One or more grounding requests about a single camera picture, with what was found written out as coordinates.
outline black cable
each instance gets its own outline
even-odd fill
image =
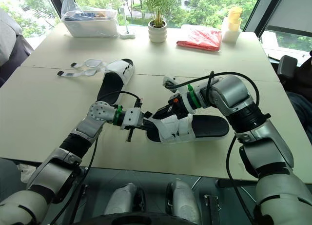
[[[97,99],[97,102],[100,101],[100,100],[102,100],[102,99],[105,98],[105,97],[108,97],[108,96],[112,95],[112,94],[120,94],[120,93],[129,94],[129,95],[135,97],[137,100],[140,100],[140,97],[138,97],[136,94],[133,94],[133,93],[131,93],[131,92],[116,91],[116,92],[110,92],[110,93],[107,93],[107,94],[105,94],[105,95],[100,96],[100,97]]]
[[[206,100],[209,101],[209,88],[210,88],[210,84],[211,84],[211,80],[213,79],[213,77],[215,76],[214,71],[212,70],[210,72],[209,75],[209,79],[208,79],[208,83],[207,83],[207,87],[206,87]]]
[[[71,195],[71,197],[68,199],[67,203],[63,206],[63,208],[60,210],[60,212],[54,217],[54,219],[52,220],[52,222],[50,223],[51,225],[54,225],[55,222],[59,219],[59,217],[62,215],[62,213],[65,211],[65,209],[68,207],[68,205],[70,204],[70,202],[73,200],[74,196],[75,196],[75,193],[77,192],[77,190],[80,188],[80,186],[82,185],[84,179],[87,177],[90,169],[91,169],[91,165],[93,163],[93,159],[94,159],[94,156],[96,154],[96,150],[97,150],[97,145],[98,145],[98,137],[96,139],[96,143],[94,145],[94,150],[93,150],[93,154],[92,154],[92,157],[91,157],[91,160],[90,160],[90,163],[89,163],[89,166],[88,166],[88,169],[86,171],[86,173],[83,175],[82,179],[79,181],[79,183],[76,185],[75,189],[73,190],[73,193]]]
[[[221,75],[236,75],[236,76],[240,76],[240,77],[246,79],[253,86],[254,91],[255,91],[255,95],[256,95],[256,105],[259,105],[259,101],[260,101],[259,90],[258,90],[257,86],[255,85],[255,83],[249,77],[247,77],[246,75],[243,75],[241,73],[237,73],[237,72],[220,72],[220,73],[214,74],[214,77],[215,76],[221,76]],[[168,88],[168,89],[176,89],[178,87],[182,87],[182,86],[188,85],[188,84],[193,83],[193,82],[197,82],[197,81],[200,81],[200,80],[208,79],[209,77],[210,77],[210,75],[207,75],[207,76],[200,77],[200,78],[197,78],[197,79],[194,79],[194,80],[189,80],[187,82],[183,82],[183,83],[180,83],[180,84],[177,84],[177,85],[173,85],[173,86],[167,85],[166,88]]]
[[[230,182],[231,182],[231,184],[232,184],[232,186],[234,188],[234,191],[235,191],[235,193],[236,193],[236,195],[237,195],[237,197],[239,199],[239,202],[240,202],[241,206],[243,207],[243,210],[244,210],[246,216],[248,217],[250,223],[255,225],[256,223],[254,222],[254,219],[253,219],[252,215],[250,214],[250,212],[249,212],[249,210],[248,210],[248,208],[247,208],[247,206],[246,206],[242,196],[240,195],[240,193],[238,191],[238,188],[237,188],[237,186],[235,184],[235,181],[234,181],[234,179],[233,179],[233,177],[231,175],[231,172],[230,172],[230,166],[229,166],[230,165],[229,164],[229,162],[230,162],[230,155],[231,155],[231,151],[233,149],[235,141],[236,141],[236,136],[233,137],[232,142],[231,142],[230,147],[229,147],[229,150],[228,150],[228,153],[226,155],[226,163],[225,163],[226,171],[228,173],[228,176],[230,178]]]

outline white table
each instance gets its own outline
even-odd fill
[[[61,23],[22,64],[28,67],[70,69],[73,62],[86,59],[113,61],[129,58],[135,73],[201,77],[235,71],[254,81],[279,81],[260,42],[252,32],[242,32],[236,45],[222,43],[220,52],[209,52],[176,46],[180,29],[168,29],[164,43],[152,43],[147,27],[133,27],[134,40],[120,38],[74,38]]]
[[[0,157],[42,162],[58,147],[77,123],[85,117],[101,85],[101,74],[93,77],[62,78],[58,69],[19,67],[0,89]],[[172,93],[162,84],[162,76],[133,75],[127,90],[143,98],[144,111],[155,112],[166,105]],[[182,82],[189,78],[177,78]],[[263,113],[289,145],[294,156],[294,172],[312,183],[312,147],[287,96],[278,82],[256,82]],[[254,96],[252,87],[246,84]],[[123,96],[120,104],[132,107],[134,99]],[[214,108],[198,114],[221,116]],[[226,153],[233,131],[217,141],[165,145],[147,140],[135,130],[131,143],[127,130],[106,124],[99,138],[94,167],[227,178]],[[230,160],[233,177],[255,180],[240,159],[236,143]],[[83,158],[87,166],[92,148]]]

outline potted plant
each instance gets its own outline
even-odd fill
[[[164,14],[169,12],[175,0],[143,0],[151,13],[153,20],[148,23],[148,33],[151,42],[162,43],[167,38],[167,23]]]

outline red package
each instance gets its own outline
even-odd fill
[[[187,37],[176,42],[179,46],[207,51],[218,51],[220,49],[221,30],[193,25],[183,25],[181,30],[185,31]]]

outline black slipper sole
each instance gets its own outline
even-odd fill
[[[224,118],[211,115],[193,115],[192,129],[198,139],[222,137],[228,134],[230,130],[229,124]],[[146,135],[149,140],[160,142],[156,127],[146,131]]]
[[[133,62],[130,59],[122,59],[123,61],[128,62],[130,65],[133,66]],[[111,92],[117,92],[121,91],[123,87],[123,81],[121,77],[116,73],[107,73],[103,79],[101,88],[99,89],[97,100],[99,100],[100,97],[111,93]],[[107,102],[108,104],[114,104],[120,94],[112,94],[109,95],[103,99],[101,99],[102,102]]]

